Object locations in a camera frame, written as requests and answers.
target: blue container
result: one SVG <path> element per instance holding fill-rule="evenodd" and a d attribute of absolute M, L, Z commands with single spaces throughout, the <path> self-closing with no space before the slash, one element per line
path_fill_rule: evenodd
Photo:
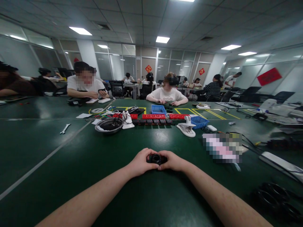
<path fill-rule="evenodd" d="M 200 116 L 196 116 L 196 117 L 192 117 L 191 118 L 191 123 L 196 125 L 195 127 L 193 127 L 193 129 L 198 129 L 198 128 L 203 128 L 205 126 L 207 126 L 207 124 L 209 123 L 209 120 L 200 117 Z"/>
<path fill-rule="evenodd" d="M 151 105 L 151 114 L 166 114 L 164 106 Z"/>

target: white line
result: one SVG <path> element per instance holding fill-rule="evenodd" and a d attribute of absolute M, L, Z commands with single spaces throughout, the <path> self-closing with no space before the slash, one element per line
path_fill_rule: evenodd
<path fill-rule="evenodd" d="M 86 125 L 84 125 L 81 129 L 79 129 L 71 138 L 69 138 L 65 143 L 61 144 L 56 150 L 54 150 L 52 153 L 50 153 L 45 159 L 43 159 L 41 162 L 39 162 L 34 168 L 32 168 L 30 171 L 28 171 L 23 177 L 21 177 L 19 180 L 17 180 L 14 184 L 12 184 L 8 189 L 6 189 L 1 195 L 0 200 L 2 200 L 5 196 L 7 196 L 12 190 L 14 190 L 19 184 L 22 183 L 28 176 L 30 176 L 37 168 L 39 168 L 43 163 L 45 163 L 48 159 L 50 159 L 51 156 L 53 156 L 58 150 L 60 150 L 65 144 L 70 142 L 73 138 L 78 135 L 79 132 L 81 132 L 87 125 L 89 125 L 90 122 L 88 122 Z"/>

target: red paper sign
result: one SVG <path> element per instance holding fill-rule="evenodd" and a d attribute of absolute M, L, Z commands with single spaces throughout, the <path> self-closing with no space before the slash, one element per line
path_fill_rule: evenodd
<path fill-rule="evenodd" d="M 152 68 L 151 68 L 150 65 L 148 65 L 148 66 L 145 68 L 145 70 L 149 73 L 149 72 L 152 70 Z"/>
<path fill-rule="evenodd" d="M 266 73 L 263 73 L 262 75 L 257 77 L 261 86 L 270 84 L 271 82 L 274 82 L 281 78 L 282 78 L 282 76 L 276 68 L 273 68 L 273 69 L 267 71 Z"/>
<path fill-rule="evenodd" d="M 200 73 L 200 76 L 201 76 L 203 73 L 205 73 L 204 68 L 202 68 L 202 69 L 199 71 L 199 73 Z"/>

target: black striped shirt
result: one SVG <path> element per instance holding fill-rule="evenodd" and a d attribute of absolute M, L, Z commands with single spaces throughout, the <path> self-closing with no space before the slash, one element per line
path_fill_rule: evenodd
<path fill-rule="evenodd" d="M 206 91 L 206 98 L 211 97 L 220 97 L 220 91 L 221 91 L 221 87 L 220 84 L 218 82 L 211 82 L 208 85 L 206 85 L 203 89 L 204 91 Z"/>

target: wrench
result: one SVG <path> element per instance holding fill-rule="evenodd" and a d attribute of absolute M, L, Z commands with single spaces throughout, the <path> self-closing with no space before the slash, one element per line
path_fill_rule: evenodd
<path fill-rule="evenodd" d="M 67 124 L 66 126 L 65 126 L 65 128 L 63 129 L 63 131 L 62 132 L 60 132 L 60 134 L 65 134 L 65 131 L 67 130 L 67 128 L 70 126 L 70 124 Z"/>

